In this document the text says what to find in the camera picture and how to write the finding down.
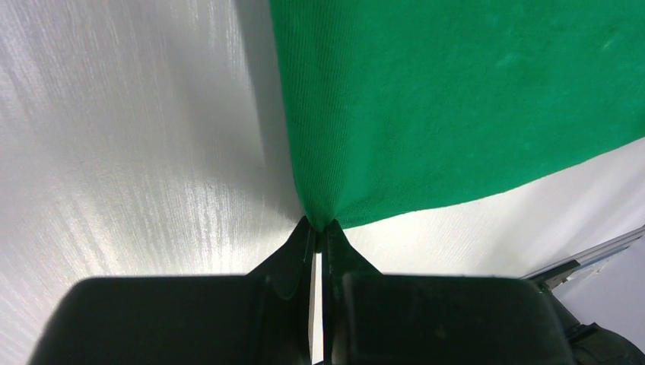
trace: white surface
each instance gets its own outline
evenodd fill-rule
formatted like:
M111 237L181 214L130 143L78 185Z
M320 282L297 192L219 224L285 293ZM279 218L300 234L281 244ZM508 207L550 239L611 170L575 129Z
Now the white surface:
M0 3L1 364L82 278L246 272L302 216L268 3L239 5Z
M245 272L287 238L267 1L9 0L0 28L0 363L82 278ZM643 156L348 236L383 271L520 275L645 224Z
M645 350L645 240L609 259L594 275L557 287L556 297L585 324L625 337Z

